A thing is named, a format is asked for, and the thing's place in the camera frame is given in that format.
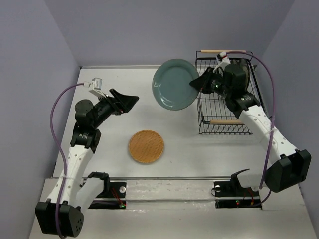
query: green plate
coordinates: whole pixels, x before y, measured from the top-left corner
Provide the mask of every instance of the green plate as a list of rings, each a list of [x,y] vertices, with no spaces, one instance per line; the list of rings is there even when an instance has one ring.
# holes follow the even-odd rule
[[[188,61],[172,59],[163,63],[153,77],[152,91],[160,106],[172,111],[188,107],[198,91],[189,82],[199,77]]]

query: wall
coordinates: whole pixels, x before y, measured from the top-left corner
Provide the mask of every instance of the wall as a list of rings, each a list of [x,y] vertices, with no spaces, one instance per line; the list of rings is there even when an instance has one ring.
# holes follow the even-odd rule
[[[81,66],[194,62],[195,51],[266,50],[293,0],[45,0]]]
[[[26,239],[57,156],[50,110],[79,68],[43,0],[2,0],[0,32],[0,237]],[[56,110],[59,138],[72,95]]]
[[[318,9],[317,0],[296,0],[263,59],[276,83],[276,126],[294,145],[312,155],[307,179],[301,186],[319,237]],[[261,88],[270,105],[271,85],[265,72],[260,73]]]

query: woven coaster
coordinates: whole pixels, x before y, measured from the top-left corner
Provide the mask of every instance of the woven coaster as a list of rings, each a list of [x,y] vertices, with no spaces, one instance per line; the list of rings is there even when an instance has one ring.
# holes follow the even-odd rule
[[[164,151],[162,137],[151,130],[143,130],[133,135],[129,143],[131,157],[140,163],[152,163]]]

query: dish rack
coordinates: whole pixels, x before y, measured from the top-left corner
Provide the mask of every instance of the dish rack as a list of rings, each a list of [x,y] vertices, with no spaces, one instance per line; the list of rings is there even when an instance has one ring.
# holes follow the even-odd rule
[[[196,51],[195,67],[201,76],[207,67],[214,67],[217,65],[216,55],[223,51],[231,50],[201,50]],[[212,57],[201,57],[202,55],[209,53],[214,54]],[[248,92],[252,93],[261,103],[264,108],[256,77],[254,74],[254,68],[251,65],[251,59],[246,58],[231,58],[231,63],[239,64],[246,71],[249,76]],[[235,115],[227,108],[225,99],[223,96],[216,93],[204,94],[198,93],[197,96],[197,112],[198,112],[198,124],[199,134],[231,134],[231,135],[246,135],[252,134],[247,126],[240,122]]]

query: purple hose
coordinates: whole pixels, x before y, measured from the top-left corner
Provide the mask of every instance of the purple hose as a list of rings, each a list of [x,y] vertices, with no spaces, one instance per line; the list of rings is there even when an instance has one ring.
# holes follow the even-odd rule
[[[50,129],[51,129],[51,134],[52,134],[52,137],[54,139],[54,142],[56,144],[56,146],[58,146],[58,149],[62,155],[62,159],[63,159],[63,174],[66,175],[67,173],[67,162],[66,162],[66,158],[65,158],[65,155],[64,155],[64,152],[61,148],[61,144],[59,143],[58,139],[56,138],[56,135],[54,133],[54,129],[53,129],[53,113],[54,113],[54,109],[56,107],[56,104],[58,103],[58,101],[60,100],[60,98],[64,95],[65,92],[67,92],[68,90],[74,88],[74,87],[77,87],[77,86],[83,86],[84,84],[83,83],[79,83],[79,84],[76,84],[76,85],[73,85],[73,86],[70,86],[68,88],[66,88],[59,96],[58,98],[56,99],[56,101],[54,102],[53,104],[53,107],[52,107],[52,110],[51,110],[51,114],[50,114]],[[59,205],[60,205],[60,200],[61,200],[61,196],[62,196],[62,192],[63,192],[63,189],[64,189],[64,185],[65,185],[65,177],[63,177],[62,179],[62,184],[61,184],[61,187],[60,187],[60,191],[59,191],[59,194],[58,194],[58,198],[56,200],[56,206],[55,206],[55,226],[56,226],[56,230],[58,232],[58,235],[61,239],[63,238],[66,238],[64,235],[62,235],[62,232],[61,232],[61,228],[60,228],[60,223],[59,223]]]
[[[249,54],[247,52],[242,52],[242,51],[229,51],[229,52],[226,52],[226,54],[229,54],[229,53],[235,53],[235,54],[245,54],[247,56],[251,56],[253,58],[255,58],[257,61],[260,62],[260,64],[262,64],[269,77],[270,77],[270,80],[271,80],[271,84],[272,84],[272,87],[273,87],[273,111],[272,111],[272,118],[271,118],[271,131],[270,131],[270,136],[269,136],[269,143],[268,143],[268,148],[267,148],[267,153],[266,153],[266,159],[265,159],[265,164],[264,164],[264,169],[263,169],[263,174],[262,174],[262,177],[261,177],[261,181],[260,181],[260,184],[259,184],[259,189],[262,189],[263,188],[263,183],[264,183],[264,180],[265,180],[265,175],[266,175],[266,171],[267,171],[267,165],[268,165],[268,160],[269,160],[269,156],[270,156],[270,150],[271,150],[271,145],[273,143],[273,138],[274,138],[274,132],[273,132],[273,128],[275,127],[275,84],[274,84],[274,79],[268,69],[268,67],[262,62],[262,60],[260,60],[258,57],[252,55],[252,54]]]

